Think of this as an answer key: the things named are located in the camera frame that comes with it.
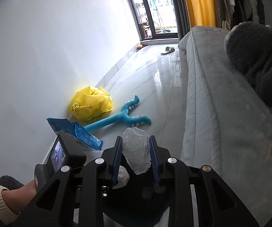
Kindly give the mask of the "person's left hand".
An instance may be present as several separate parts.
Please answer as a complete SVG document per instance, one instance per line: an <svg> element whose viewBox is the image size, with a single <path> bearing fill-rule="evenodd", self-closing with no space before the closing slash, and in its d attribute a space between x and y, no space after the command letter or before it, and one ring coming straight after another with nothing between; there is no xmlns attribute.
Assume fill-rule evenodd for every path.
<svg viewBox="0 0 272 227"><path fill-rule="evenodd" d="M26 208L36 193L36 183L35 180L32 180L20 189L3 190L1 194L7 207L15 214L18 214Z"/></svg>

